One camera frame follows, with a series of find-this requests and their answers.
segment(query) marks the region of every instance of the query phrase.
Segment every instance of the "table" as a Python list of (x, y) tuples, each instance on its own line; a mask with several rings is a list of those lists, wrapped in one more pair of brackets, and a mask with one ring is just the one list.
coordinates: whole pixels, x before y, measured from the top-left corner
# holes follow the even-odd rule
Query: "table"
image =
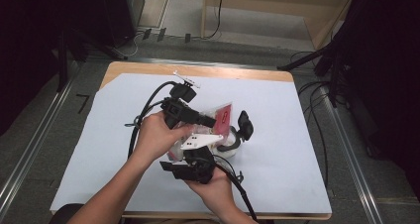
[[(243, 187), (260, 219), (328, 219), (331, 206), (315, 158), (293, 78), (284, 71), (161, 63), (112, 62), (97, 92), (51, 211), (85, 203), (127, 158), (132, 122), (175, 70), (201, 84), (189, 105), (200, 111), (232, 101), (232, 125), (246, 110), (255, 126), (229, 159), (244, 173)], [(169, 89), (157, 95), (167, 96)], [(154, 162), (124, 213), (138, 218), (214, 218), (181, 180)], [(238, 206), (248, 211), (235, 189)]]
[[(219, 0), (203, 0), (201, 37), (204, 37), (206, 7), (219, 7)], [(321, 48), (340, 20), (344, 20), (351, 0), (223, 0), (222, 8), (301, 16), (315, 49)]]

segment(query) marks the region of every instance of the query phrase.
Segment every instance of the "white paper sheet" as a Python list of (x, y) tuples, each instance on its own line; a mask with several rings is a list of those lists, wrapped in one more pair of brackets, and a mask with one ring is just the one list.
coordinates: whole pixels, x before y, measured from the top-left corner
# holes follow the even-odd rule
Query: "white paper sheet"
[[(229, 161), (245, 176), (242, 185), (259, 213), (331, 213), (302, 109), (292, 82), (190, 77), (201, 84), (189, 103), (202, 111), (233, 102), (232, 125), (246, 110), (254, 134)], [(117, 172), (127, 158), (131, 123), (146, 101), (170, 75), (121, 74), (97, 92), (80, 140), (52, 203), (85, 203)], [(171, 86), (157, 99), (168, 96)], [(187, 185), (163, 171), (158, 159), (148, 169), (126, 211), (209, 212)], [(238, 206), (248, 211), (239, 192)]]

